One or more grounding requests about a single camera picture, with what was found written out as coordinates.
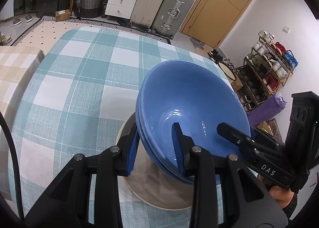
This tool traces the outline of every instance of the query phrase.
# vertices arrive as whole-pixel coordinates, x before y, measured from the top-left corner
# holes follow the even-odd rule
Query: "beige checkered tablecloth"
[[[10,130],[23,93],[43,58],[42,50],[35,47],[0,46],[0,111]],[[4,198],[11,199],[8,181],[8,144],[1,128],[0,192]]]

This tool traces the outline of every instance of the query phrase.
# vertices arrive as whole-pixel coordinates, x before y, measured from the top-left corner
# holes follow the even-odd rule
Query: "white drawer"
[[[127,8],[119,5],[107,4],[105,15],[111,15],[116,17],[123,17],[130,19],[132,15],[132,8]]]
[[[128,8],[134,8],[136,0],[108,0],[108,4],[124,6]]]

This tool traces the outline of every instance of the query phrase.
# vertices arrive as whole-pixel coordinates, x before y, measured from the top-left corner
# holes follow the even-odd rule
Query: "wooden door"
[[[182,33],[218,47],[251,0],[199,0],[182,25]]]

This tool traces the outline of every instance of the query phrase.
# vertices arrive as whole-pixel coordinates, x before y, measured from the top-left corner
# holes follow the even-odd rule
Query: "stacked blue bowl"
[[[188,61],[165,61],[149,71],[135,109],[138,132],[150,158],[167,175],[186,184],[193,184],[194,178],[178,171],[173,123],[178,122],[195,145],[222,157],[241,153],[217,134],[219,123],[250,135],[245,110],[234,91],[210,70]]]

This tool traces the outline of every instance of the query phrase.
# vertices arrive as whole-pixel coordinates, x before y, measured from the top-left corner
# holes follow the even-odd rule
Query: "black sleeve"
[[[293,198],[290,201],[289,205],[286,206],[285,208],[283,208],[283,211],[286,214],[286,216],[288,217],[288,219],[291,217],[291,215],[295,211],[296,206],[297,206],[297,201],[298,201],[298,195],[295,193],[293,195]]]

